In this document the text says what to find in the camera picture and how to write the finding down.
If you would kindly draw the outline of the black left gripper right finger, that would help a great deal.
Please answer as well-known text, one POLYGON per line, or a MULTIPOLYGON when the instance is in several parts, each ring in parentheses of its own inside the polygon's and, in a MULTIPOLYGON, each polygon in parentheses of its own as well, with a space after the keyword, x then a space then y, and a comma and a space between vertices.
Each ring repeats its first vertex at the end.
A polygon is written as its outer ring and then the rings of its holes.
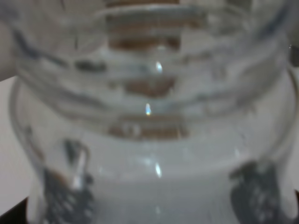
POLYGON ((272 163, 245 163, 229 175, 235 181, 230 199, 241 224, 282 224, 281 195, 272 163))

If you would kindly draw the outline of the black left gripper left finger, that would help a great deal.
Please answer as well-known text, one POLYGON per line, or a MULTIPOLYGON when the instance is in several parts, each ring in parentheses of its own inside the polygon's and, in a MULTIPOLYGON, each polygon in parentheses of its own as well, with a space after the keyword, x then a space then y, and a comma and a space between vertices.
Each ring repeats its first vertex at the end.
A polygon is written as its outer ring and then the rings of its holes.
POLYGON ((44 170, 44 222, 48 224, 91 224, 94 197, 92 176, 87 172, 89 149, 78 140, 64 140, 63 152, 69 173, 44 170))

